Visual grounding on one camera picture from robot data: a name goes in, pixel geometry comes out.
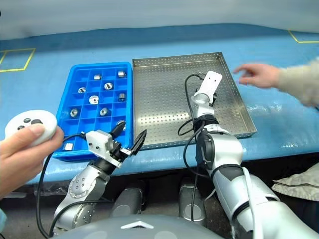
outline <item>beige sleeve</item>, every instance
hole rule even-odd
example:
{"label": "beige sleeve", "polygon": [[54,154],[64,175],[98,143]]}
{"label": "beige sleeve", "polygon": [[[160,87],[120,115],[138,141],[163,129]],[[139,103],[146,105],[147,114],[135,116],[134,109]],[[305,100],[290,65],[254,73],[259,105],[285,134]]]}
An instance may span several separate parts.
{"label": "beige sleeve", "polygon": [[319,60],[309,65],[280,69],[278,89],[295,96],[306,106],[318,106]]}

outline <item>white controller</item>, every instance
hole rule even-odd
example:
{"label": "white controller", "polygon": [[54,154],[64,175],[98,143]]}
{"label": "white controller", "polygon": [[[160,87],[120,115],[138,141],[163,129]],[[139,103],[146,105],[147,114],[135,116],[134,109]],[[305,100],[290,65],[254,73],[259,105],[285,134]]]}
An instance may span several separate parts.
{"label": "white controller", "polygon": [[20,113],[17,116],[13,117],[5,127],[5,137],[8,138],[16,133],[18,130],[35,123],[42,123],[45,127],[45,131],[43,135],[41,135],[30,145],[30,147],[48,141],[55,134],[57,126],[57,120],[55,116],[48,111],[33,110]]}

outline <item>blue table surface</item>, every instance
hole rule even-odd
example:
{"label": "blue table surface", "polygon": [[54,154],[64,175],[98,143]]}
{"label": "blue table surface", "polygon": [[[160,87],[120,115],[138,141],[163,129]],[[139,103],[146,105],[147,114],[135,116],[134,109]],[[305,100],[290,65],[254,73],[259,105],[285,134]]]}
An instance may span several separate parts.
{"label": "blue table surface", "polygon": [[[298,44],[285,30],[242,24],[94,30],[7,40],[0,46],[1,50],[36,48],[25,71],[0,73],[0,138],[4,138],[7,122],[20,112],[43,109],[55,114],[75,64],[222,51],[234,70],[247,62],[279,67],[306,64],[319,55],[319,44]],[[25,55],[8,54],[2,65],[15,68],[21,61]],[[318,152],[319,114],[315,109],[276,89],[238,88],[258,130],[251,138],[240,140],[245,161]],[[114,175],[183,168],[182,151],[183,146],[141,151]],[[195,166],[194,145],[189,147],[187,159]],[[53,158],[45,181],[71,179],[86,164]],[[29,183],[37,181],[38,176]]]}

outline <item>stainless steel tray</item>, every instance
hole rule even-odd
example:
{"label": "stainless steel tray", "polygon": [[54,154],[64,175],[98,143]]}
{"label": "stainless steel tray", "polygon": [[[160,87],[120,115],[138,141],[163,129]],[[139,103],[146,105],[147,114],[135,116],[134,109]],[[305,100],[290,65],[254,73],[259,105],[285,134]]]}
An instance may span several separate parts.
{"label": "stainless steel tray", "polygon": [[[223,78],[216,91],[215,116],[220,125],[238,138],[256,133],[237,86],[221,52],[133,60],[134,135],[148,130],[144,149],[181,145],[192,133],[178,136],[190,119],[184,81],[192,73],[212,70]],[[189,96],[199,88],[196,77],[188,81]],[[184,130],[191,128],[191,123]]]}

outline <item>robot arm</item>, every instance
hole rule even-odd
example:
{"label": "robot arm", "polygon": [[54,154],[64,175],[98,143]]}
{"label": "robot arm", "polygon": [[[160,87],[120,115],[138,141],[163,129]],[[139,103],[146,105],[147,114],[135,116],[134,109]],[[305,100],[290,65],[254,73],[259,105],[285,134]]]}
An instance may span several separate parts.
{"label": "robot arm", "polygon": [[202,83],[205,87],[191,98],[196,117],[194,130],[201,129],[196,161],[206,168],[236,238],[318,238],[271,189],[240,166],[242,145],[219,125],[211,104],[220,80],[221,75],[208,72]]}
{"label": "robot arm", "polygon": [[[111,133],[100,130],[86,133],[88,148],[98,159],[90,162],[81,173],[72,179],[66,197],[55,211],[55,217],[63,208],[72,203],[99,200],[113,171],[120,168],[128,156],[137,154],[144,143],[147,131],[143,131],[137,137],[132,149],[124,149],[120,143],[113,141],[113,138],[122,132],[124,126],[124,122],[117,125]],[[95,204],[93,203],[71,207],[56,222],[55,235],[90,223],[94,213]]]}

